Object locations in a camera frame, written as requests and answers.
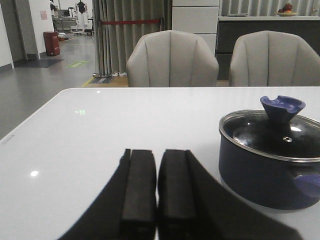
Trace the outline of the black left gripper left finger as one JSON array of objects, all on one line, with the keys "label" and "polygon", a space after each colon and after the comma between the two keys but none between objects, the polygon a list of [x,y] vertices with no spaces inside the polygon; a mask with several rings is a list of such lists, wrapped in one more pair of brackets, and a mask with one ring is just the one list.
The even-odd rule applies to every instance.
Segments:
[{"label": "black left gripper left finger", "polygon": [[154,239],[156,184],[153,153],[126,149],[109,182],[61,239]]}]

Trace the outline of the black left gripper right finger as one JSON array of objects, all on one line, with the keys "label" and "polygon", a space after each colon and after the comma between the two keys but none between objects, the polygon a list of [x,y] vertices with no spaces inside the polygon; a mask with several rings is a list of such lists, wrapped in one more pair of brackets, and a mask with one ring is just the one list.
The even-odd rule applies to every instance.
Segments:
[{"label": "black left gripper right finger", "polygon": [[189,150],[167,149],[158,174],[161,240],[300,240],[299,232],[221,186]]}]

